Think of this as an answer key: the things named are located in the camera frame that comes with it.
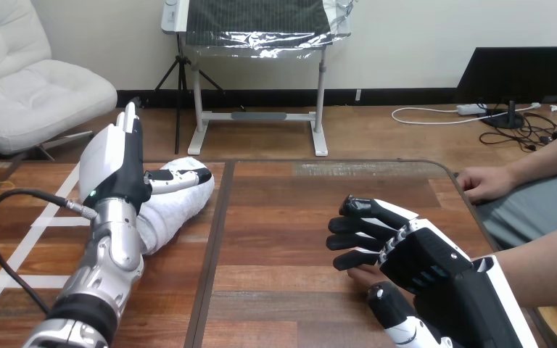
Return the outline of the person's hand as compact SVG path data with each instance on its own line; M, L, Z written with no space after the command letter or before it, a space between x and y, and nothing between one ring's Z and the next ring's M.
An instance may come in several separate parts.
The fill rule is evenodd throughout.
M456 178L472 204L489 202L508 194L520 184L508 167L468 167Z
M368 291L374 284L391 282L375 265L360 265L346 270L347 275L364 291Z

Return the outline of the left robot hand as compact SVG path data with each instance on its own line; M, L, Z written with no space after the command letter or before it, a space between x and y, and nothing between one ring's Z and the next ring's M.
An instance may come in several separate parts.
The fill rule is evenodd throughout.
M151 196L199 186L213 177L205 167L145 170L139 105L138 98L131 100L81 155L79 199L100 217L112 212L135 216Z

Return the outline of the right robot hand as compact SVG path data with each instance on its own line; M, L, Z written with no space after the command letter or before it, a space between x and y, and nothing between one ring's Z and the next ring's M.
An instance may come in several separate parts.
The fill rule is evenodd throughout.
M367 304L396 347L535 347L497 257L470 258L431 221L348 196L329 221L333 265L372 265Z

